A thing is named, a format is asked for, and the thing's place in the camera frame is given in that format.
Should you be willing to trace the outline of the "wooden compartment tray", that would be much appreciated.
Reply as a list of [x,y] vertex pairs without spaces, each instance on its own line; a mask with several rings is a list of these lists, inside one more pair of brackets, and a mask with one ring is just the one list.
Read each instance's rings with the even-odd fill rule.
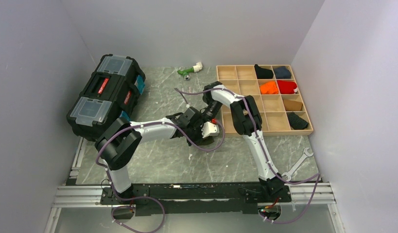
[[[285,66],[292,74],[290,79],[277,79],[273,68]],[[300,90],[295,94],[262,95],[259,86],[277,80],[293,81],[297,85],[294,73],[290,65],[260,65],[273,71],[273,79],[257,79],[254,65],[225,65],[217,66],[217,80],[228,89],[237,94],[254,97],[263,123],[262,131],[265,136],[284,136],[284,135],[310,135],[313,133],[313,125],[307,112],[307,108],[301,96]],[[309,123],[309,127],[304,130],[294,130],[287,118],[287,113],[283,105],[283,100],[295,100],[303,103],[303,110],[294,112]]]

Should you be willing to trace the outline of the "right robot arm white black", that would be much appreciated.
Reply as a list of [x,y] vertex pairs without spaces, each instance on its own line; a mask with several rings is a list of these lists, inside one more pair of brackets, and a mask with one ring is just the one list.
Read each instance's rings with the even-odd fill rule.
[[262,117],[253,96],[243,96],[214,82],[204,87],[203,101],[209,106],[226,106],[231,111],[233,127],[247,143],[257,166],[260,195],[265,201],[289,202],[289,189],[274,165],[262,131]]

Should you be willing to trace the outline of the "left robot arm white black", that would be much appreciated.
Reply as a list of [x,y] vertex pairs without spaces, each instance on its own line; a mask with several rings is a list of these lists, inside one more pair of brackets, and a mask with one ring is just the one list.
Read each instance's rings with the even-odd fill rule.
[[115,188],[113,198],[121,204],[128,203],[132,198],[133,185],[127,165],[139,144],[185,137],[189,145],[200,145],[204,140],[202,128],[211,119],[193,107],[155,121],[116,119],[94,144]]

